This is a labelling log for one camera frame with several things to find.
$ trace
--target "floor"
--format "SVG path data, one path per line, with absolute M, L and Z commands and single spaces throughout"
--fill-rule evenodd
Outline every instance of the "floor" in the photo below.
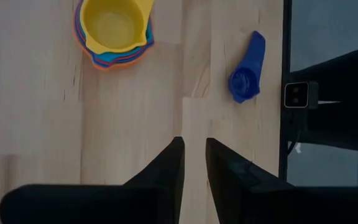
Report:
M 109 73 L 73 39 L 77 2 L 0 0 L 0 199 L 28 183 L 123 184 L 177 135 L 180 223 L 217 223 L 207 137 L 277 175 L 282 0 L 156 0 L 155 46 Z M 267 40 L 261 94 L 238 105 L 227 78 L 253 30 Z
M 358 49 L 358 0 L 293 0 L 292 11 L 292 71 Z M 358 186 L 358 152 L 301 144 L 288 158 L 287 181 Z

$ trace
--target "blue plastic scoop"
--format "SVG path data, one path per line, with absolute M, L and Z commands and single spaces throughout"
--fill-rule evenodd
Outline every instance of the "blue plastic scoop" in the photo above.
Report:
M 262 34 L 254 31 L 244 58 L 229 78 L 229 90 L 236 102 L 242 103 L 259 94 L 265 49 L 265 38 Z

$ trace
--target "stack of plastic cups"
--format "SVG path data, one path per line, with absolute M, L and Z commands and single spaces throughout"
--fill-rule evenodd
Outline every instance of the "stack of plastic cups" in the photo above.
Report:
M 123 53 L 114 53 L 114 52 L 105 52 L 103 54 L 96 54 L 91 49 L 86 46 L 86 35 L 81 25 L 80 12 L 81 7 L 83 6 L 84 0 L 81 0 L 78 3 L 78 6 L 75 11 L 74 18 L 74 33 L 75 37 L 82 47 L 82 49 L 88 54 L 90 59 L 93 62 L 93 65 L 100 70 L 111 70 L 111 69 L 120 69 L 128 67 L 136 62 L 151 46 L 154 44 L 154 36 L 152 33 L 152 24 L 149 20 L 147 30 L 146 30 L 146 39 L 147 43 L 140 47 L 135 47 L 132 50 Z

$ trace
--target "light wood surface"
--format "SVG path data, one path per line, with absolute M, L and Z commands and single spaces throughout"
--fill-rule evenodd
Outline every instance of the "light wood surface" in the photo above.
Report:
M 277 175 L 282 0 L 156 0 L 155 46 L 108 73 L 74 41 L 77 2 L 0 0 L 0 199 L 28 183 L 123 184 L 178 135 L 180 223 L 218 223 L 207 137 Z M 239 105 L 227 78 L 253 30 L 267 40 L 261 94 Z

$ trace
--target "wooden tabletop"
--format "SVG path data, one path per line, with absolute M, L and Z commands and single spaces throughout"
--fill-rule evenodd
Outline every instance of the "wooden tabletop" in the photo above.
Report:
M 78 0 L 0 0 L 0 199 L 28 183 L 123 184 L 174 136 L 186 144 L 181 223 L 218 223 L 205 164 L 214 137 L 278 174 L 283 0 L 155 0 L 155 45 L 96 70 L 73 36 Z M 261 93 L 227 78 L 266 38 Z

